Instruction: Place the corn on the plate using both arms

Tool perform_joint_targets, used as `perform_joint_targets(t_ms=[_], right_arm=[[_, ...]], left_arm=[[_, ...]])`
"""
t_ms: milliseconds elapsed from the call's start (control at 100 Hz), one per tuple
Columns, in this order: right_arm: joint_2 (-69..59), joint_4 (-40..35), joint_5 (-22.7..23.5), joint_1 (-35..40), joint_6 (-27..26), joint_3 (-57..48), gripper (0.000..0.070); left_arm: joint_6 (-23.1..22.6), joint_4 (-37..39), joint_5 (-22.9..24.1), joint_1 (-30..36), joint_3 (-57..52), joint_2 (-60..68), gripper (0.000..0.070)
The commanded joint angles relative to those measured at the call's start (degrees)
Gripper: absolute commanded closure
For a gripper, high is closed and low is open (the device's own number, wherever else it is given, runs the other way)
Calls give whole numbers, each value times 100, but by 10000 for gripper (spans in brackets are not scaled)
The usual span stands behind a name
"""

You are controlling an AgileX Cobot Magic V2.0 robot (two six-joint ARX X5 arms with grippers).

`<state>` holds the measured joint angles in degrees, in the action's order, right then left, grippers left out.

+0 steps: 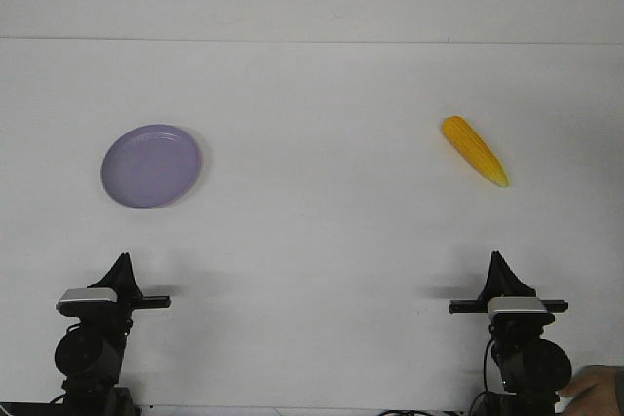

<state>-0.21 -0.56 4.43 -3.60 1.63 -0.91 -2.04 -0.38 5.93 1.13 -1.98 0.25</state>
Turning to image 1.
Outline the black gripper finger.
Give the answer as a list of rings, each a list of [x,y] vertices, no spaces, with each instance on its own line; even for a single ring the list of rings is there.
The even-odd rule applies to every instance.
[[[524,284],[511,270],[502,254],[493,251],[486,283],[478,296],[479,302],[489,302],[496,297],[535,297],[536,291]]]
[[[135,279],[131,256],[127,252],[121,253],[110,270],[89,288],[112,289],[118,298],[140,298],[141,290]]]

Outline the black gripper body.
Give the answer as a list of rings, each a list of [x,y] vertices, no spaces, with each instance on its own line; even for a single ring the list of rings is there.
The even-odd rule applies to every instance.
[[[500,296],[489,301],[451,300],[451,314],[486,314],[492,325],[514,323],[517,326],[543,327],[555,321],[556,314],[568,310],[564,300],[542,300],[538,297]]]
[[[94,321],[125,322],[135,310],[167,309],[169,295],[145,296],[139,289],[118,292],[112,287],[88,287]]]

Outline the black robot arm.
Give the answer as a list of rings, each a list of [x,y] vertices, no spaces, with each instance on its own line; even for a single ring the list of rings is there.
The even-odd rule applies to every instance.
[[[502,392],[488,386],[482,369],[483,389],[475,396],[469,415],[554,415],[558,390],[571,379],[571,362],[556,343],[543,337],[556,315],[568,310],[561,299],[541,299],[524,284],[502,254],[490,256],[487,278],[474,300],[451,300],[452,314],[485,314],[489,341],[483,364],[496,365]]]
[[[170,306],[168,295],[143,294],[127,252],[99,281],[62,295],[56,310],[78,321],[66,330],[54,355],[55,366],[64,376],[59,399],[64,415],[142,413],[131,391],[119,385],[133,312]]]

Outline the person's hand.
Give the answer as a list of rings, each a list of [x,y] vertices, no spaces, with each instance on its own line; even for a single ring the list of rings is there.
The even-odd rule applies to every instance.
[[[590,365],[579,370],[561,390],[560,397],[595,401],[598,405],[617,406],[622,366]]]

